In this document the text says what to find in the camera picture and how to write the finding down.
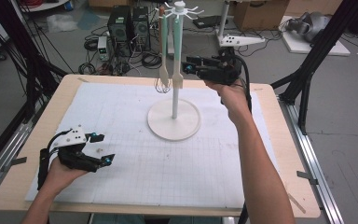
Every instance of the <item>table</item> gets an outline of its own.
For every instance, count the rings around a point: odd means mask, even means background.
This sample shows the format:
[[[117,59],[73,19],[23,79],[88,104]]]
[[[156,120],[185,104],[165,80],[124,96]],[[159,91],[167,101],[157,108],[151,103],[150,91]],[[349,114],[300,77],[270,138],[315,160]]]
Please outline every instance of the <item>table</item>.
[[[39,149],[45,147],[55,134],[66,109],[71,104],[77,88],[82,82],[151,86],[154,80],[143,77],[66,76],[18,156],[18,158],[27,157],[28,161],[11,167],[0,186],[0,210],[23,211],[30,206],[31,203],[26,202],[24,198],[38,169]],[[202,81],[185,80],[184,88],[206,87]],[[259,98],[271,144],[280,167],[282,182],[288,192],[295,217],[318,217],[320,209],[309,180],[296,175],[296,171],[304,172],[304,168],[273,89],[267,84],[251,84],[251,91],[256,92]],[[55,203],[51,206],[51,211],[219,217],[237,217],[241,213],[240,209],[228,208],[97,203]]]

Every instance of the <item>white device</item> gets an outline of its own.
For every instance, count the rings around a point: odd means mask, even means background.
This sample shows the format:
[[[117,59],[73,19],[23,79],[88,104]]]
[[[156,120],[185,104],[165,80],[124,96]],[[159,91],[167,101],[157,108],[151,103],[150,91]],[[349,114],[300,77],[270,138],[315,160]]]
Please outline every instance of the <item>white device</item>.
[[[100,54],[101,61],[109,61],[110,52],[107,44],[107,36],[98,37],[98,53]]]

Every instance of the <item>person's right arm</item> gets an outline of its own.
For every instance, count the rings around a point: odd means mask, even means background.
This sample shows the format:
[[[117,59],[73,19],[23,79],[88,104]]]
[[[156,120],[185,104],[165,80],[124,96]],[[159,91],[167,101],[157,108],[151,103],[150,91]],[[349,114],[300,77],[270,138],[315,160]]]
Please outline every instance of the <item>person's right arm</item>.
[[[264,147],[249,111],[243,88],[205,82],[217,91],[237,128],[241,174],[246,206],[252,224],[295,223],[292,206],[283,183]]]

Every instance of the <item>brown box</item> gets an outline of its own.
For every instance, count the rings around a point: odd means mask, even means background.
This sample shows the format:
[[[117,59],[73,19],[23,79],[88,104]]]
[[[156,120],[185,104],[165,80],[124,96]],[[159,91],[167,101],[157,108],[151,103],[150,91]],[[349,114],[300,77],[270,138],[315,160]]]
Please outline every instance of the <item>brown box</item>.
[[[324,15],[334,15],[342,0],[291,0],[286,9],[287,16],[301,16],[304,12],[319,11]]]
[[[234,13],[234,23],[244,31],[278,30],[290,0],[238,3]]]
[[[91,7],[132,6],[133,0],[89,0]]]

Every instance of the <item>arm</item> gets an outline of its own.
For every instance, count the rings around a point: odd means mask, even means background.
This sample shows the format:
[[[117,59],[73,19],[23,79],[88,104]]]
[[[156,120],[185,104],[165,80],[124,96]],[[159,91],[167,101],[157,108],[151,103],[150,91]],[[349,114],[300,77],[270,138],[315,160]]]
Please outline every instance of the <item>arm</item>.
[[[217,91],[237,128],[243,192],[249,218],[256,223],[295,223],[283,183],[275,170],[249,111],[243,88],[205,81]]]
[[[46,224],[48,222],[48,211],[54,198],[76,178],[85,173],[86,171],[69,169],[62,165],[58,158],[55,158],[50,165],[48,177],[36,194],[22,224]]]

